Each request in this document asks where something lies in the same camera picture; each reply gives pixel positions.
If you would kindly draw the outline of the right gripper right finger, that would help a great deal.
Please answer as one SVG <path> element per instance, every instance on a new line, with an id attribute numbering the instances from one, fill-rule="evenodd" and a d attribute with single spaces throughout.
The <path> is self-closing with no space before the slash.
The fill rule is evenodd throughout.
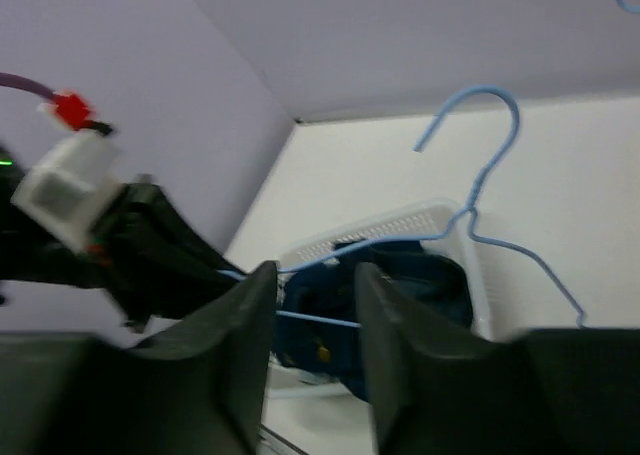
<path id="1" fill-rule="evenodd" d="M 544 454 L 550 424 L 523 346 L 396 323 L 403 370 L 369 400 L 380 454 Z"/>

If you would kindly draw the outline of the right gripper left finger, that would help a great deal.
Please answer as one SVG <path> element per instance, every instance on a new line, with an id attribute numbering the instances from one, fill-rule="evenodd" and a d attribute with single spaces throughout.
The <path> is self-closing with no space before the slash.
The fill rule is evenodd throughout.
<path id="1" fill-rule="evenodd" d="M 232 290 L 135 348 L 145 370 L 137 454 L 253 454 L 277 298 L 262 263 Z"/>

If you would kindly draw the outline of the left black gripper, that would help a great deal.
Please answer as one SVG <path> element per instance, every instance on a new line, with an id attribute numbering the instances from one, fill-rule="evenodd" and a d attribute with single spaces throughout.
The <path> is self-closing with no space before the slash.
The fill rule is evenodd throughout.
<path id="1" fill-rule="evenodd" d="M 238 283 L 230 274 L 242 270 L 186 223 L 161 187 L 132 183 L 118 193 L 112 182 L 96 188 L 61 174 L 38 182 L 29 196 L 29 280 L 103 288 L 139 328 L 152 317 L 182 319 Z M 108 271 L 89 242 L 111 208 Z"/>

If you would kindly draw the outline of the dark denim skirt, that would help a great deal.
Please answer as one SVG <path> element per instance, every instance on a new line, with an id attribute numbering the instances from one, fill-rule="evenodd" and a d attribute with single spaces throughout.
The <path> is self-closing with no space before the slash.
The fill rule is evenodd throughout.
<path id="1" fill-rule="evenodd" d="M 292 274 L 283 286 L 272 353 L 289 369 L 339 382 L 367 402 L 403 370 L 395 324 L 425 314 L 466 332 L 474 309 L 465 270 L 418 241 L 348 251 Z"/>

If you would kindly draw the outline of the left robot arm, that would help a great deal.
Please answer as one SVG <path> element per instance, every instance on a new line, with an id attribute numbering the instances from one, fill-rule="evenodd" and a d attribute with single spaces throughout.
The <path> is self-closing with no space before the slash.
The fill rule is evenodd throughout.
<path id="1" fill-rule="evenodd" d="M 162 188 L 140 175 L 120 190 L 75 254 L 11 204 L 26 174 L 1 150 L 1 277 L 104 290 L 125 324 L 141 332 L 153 317 L 179 320 L 220 298 L 243 272 L 181 217 Z"/>

